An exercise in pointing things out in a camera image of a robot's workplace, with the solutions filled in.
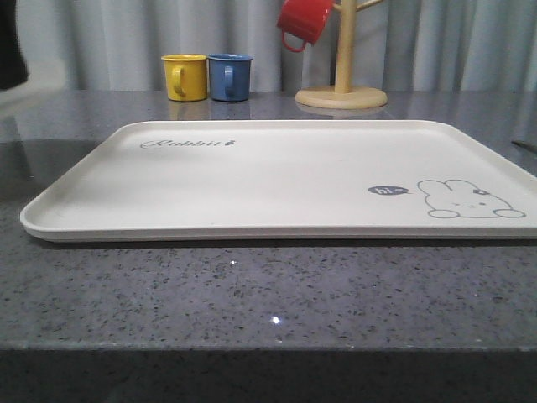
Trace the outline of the dark robot arm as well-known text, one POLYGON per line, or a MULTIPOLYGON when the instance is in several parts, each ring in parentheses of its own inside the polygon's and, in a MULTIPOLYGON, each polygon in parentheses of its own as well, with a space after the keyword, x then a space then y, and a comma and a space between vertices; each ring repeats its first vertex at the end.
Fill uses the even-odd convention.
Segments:
POLYGON ((16 26, 16 1, 1 0, 1 90, 25 83, 29 72, 23 58, 16 26))

